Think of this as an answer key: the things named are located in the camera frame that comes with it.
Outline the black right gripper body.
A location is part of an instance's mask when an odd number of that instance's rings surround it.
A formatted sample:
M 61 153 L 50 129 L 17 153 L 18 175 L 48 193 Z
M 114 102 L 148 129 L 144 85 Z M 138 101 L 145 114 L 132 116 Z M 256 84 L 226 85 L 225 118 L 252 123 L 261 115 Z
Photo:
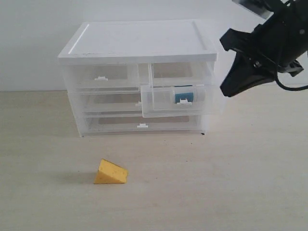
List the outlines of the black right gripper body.
M 272 16 L 250 33 L 228 29 L 220 43 L 224 50 L 242 53 L 257 66 L 274 69 L 274 74 L 295 77 L 304 70 L 297 59 L 308 50 L 308 2 L 265 3 L 272 9 Z

